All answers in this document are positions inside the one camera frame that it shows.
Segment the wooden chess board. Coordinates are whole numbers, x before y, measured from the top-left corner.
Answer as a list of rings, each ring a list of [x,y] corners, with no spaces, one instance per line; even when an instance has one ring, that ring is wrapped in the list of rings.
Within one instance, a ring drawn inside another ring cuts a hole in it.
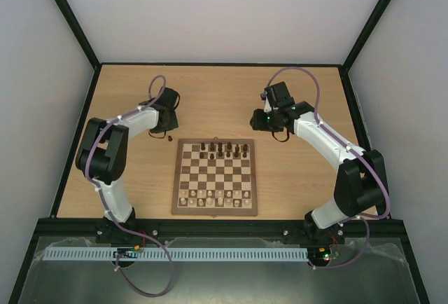
[[[201,151],[201,143],[206,146]],[[223,157],[218,157],[218,143],[223,143]],[[232,143],[231,156],[227,155],[227,144]],[[247,157],[242,158],[242,146],[248,145]],[[234,159],[235,146],[239,145],[240,158]],[[255,206],[251,209],[193,209],[178,207],[177,197],[180,190],[230,190],[250,191]],[[182,138],[178,141],[176,169],[172,194],[171,213],[186,216],[257,216],[258,193],[256,183],[255,142],[252,139],[193,139]]]

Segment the light chess pieces row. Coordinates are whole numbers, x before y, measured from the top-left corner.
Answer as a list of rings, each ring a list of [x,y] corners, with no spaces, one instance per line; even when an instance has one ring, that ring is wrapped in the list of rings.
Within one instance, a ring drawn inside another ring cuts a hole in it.
[[[176,205],[193,209],[251,209],[256,204],[250,191],[180,190]]]

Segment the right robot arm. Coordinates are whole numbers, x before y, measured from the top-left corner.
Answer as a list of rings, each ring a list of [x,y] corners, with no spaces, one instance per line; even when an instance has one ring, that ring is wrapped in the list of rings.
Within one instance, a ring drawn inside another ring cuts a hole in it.
[[[250,126],[271,134],[284,130],[294,134],[316,149],[335,169],[333,196],[304,216],[304,232],[309,240],[320,242],[329,235],[330,228],[357,217],[389,216],[391,202],[382,154],[366,151],[343,138],[307,102],[283,109],[256,109]]]

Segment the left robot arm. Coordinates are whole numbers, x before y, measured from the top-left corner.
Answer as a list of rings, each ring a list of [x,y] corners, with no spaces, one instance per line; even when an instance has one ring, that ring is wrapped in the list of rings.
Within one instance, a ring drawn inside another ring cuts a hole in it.
[[[129,140],[148,132],[150,136],[179,126],[179,103],[144,102],[129,113],[107,120],[87,122],[76,156],[76,167],[94,186],[104,208],[98,223],[97,240],[102,243],[129,244],[144,239],[137,235],[136,215],[127,197],[122,175],[127,162]]]

